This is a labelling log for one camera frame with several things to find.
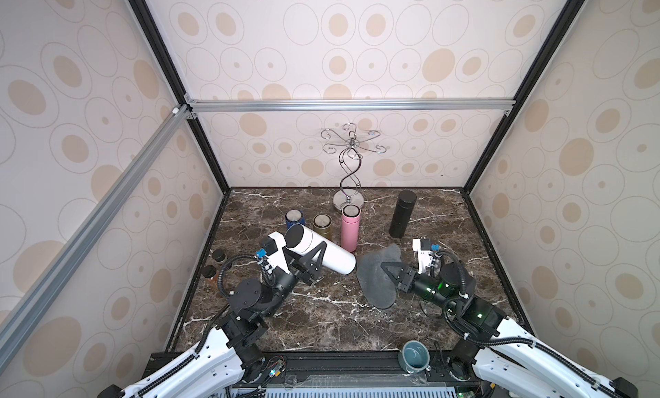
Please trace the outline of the black thermos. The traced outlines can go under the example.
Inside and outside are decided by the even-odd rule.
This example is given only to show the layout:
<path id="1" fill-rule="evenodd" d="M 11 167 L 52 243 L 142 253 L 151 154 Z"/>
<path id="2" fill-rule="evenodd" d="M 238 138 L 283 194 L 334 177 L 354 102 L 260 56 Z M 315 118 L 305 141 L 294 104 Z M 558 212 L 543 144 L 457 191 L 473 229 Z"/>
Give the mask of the black thermos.
<path id="1" fill-rule="evenodd" d="M 412 190 L 403 190 L 400 192 L 388 230 L 391 237 L 402 238 L 404 236 L 416 201 L 417 195 Z"/>

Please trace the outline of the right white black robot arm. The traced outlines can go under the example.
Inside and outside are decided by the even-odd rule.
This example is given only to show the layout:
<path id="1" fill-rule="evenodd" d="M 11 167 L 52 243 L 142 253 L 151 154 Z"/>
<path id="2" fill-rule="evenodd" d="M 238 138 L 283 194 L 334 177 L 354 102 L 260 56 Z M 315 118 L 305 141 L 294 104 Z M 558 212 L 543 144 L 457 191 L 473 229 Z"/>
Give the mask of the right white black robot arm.
<path id="1" fill-rule="evenodd" d="M 445 265 L 436 279 L 400 262 L 384 262 L 381 268 L 400 291 L 440 307 L 443 320 L 459 335 L 444 361 L 456 379 L 474 375 L 520 397 L 639 394 L 627 379 L 611 380 L 577 364 L 476 296 L 476 282 L 461 262 Z"/>

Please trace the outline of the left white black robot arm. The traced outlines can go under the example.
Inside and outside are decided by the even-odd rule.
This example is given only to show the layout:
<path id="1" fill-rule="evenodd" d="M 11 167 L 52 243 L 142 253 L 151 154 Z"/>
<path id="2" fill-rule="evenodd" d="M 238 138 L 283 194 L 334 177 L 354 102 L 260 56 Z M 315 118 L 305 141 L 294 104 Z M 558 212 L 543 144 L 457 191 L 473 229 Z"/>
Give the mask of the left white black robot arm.
<path id="1" fill-rule="evenodd" d="M 299 281 L 313 284 L 319 278 L 327 248 L 324 241 L 303 255 L 282 248 L 289 272 L 263 267 L 264 281 L 244 279 L 206 324 L 197 344 L 135 384 L 113 384 L 99 396 L 210 397 L 238 384 L 246 372 L 265 362 L 255 345 L 267 331 L 265 318 L 277 311 Z"/>

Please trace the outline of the white thermos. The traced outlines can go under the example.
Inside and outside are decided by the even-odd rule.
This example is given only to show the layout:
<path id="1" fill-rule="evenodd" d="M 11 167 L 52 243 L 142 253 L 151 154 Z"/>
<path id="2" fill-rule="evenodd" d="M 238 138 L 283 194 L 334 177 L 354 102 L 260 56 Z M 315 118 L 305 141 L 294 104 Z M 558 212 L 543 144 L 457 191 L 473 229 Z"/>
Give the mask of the white thermos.
<path id="1" fill-rule="evenodd" d="M 351 273 L 357 264 L 352 253 L 302 224 L 295 224 L 286 231 L 285 243 L 293 253 L 309 255 L 311 260 L 320 260 L 323 267 L 342 275 Z"/>

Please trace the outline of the pink thermos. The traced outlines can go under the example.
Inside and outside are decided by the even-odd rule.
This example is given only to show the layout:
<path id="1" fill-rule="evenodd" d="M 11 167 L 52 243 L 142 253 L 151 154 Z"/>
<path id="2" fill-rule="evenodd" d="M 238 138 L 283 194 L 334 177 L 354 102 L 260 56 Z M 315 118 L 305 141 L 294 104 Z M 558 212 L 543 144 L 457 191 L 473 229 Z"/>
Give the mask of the pink thermos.
<path id="1" fill-rule="evenodd" d="M 358 246 L 361 210 L 357 205 L 348 204 L 342 209 L 341 238 L 342 248 L 354 252 Z"/>

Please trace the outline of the grey wiping cloth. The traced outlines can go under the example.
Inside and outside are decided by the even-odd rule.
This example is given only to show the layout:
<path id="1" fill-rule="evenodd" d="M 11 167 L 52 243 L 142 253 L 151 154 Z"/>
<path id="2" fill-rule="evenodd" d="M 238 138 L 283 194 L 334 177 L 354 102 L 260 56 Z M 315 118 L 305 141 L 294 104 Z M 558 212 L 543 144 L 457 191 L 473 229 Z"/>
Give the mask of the grey wiping cloth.
<path id="1" fill-rule="evenodd" d="M 390 308 L 397 298 L 395 284 L 381 268 L 383 262 L 400 262 L 400 247 L 391 244 L 384 249 L 362 255 L 357 260 L 357 278 L 367 301 L 379 310 Z"/>

